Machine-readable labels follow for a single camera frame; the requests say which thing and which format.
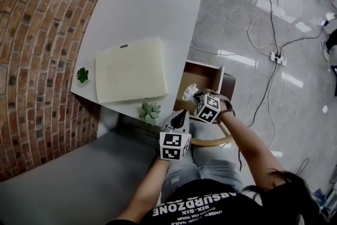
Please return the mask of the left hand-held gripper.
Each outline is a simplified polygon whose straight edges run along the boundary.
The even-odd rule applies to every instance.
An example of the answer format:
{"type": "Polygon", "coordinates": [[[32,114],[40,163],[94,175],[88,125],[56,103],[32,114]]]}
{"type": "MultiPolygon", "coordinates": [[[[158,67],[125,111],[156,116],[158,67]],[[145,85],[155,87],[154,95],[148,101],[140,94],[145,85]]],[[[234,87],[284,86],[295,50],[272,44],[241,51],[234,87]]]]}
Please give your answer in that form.
{"type": "Polygon", "coordinates": [[[190,146],[190,113],[179,110],[166,118],[160,131],[160,158],[182,160],[190,146]]]}

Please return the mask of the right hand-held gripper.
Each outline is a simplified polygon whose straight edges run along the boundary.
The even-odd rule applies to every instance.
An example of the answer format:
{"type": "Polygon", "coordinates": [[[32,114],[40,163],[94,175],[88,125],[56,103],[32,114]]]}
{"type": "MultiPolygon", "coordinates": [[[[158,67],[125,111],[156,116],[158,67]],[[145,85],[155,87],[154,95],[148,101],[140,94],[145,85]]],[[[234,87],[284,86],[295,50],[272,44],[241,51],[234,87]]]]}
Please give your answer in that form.
{"type": "Polygon", "coordinates": [[[217,123],[216,118],[222,111],[221,102],[224,102],[226,108],[230,109],[229,98],[210,89],[194,93],[193,101],[196,103],[194,116],[206,123],[217,123]]]}

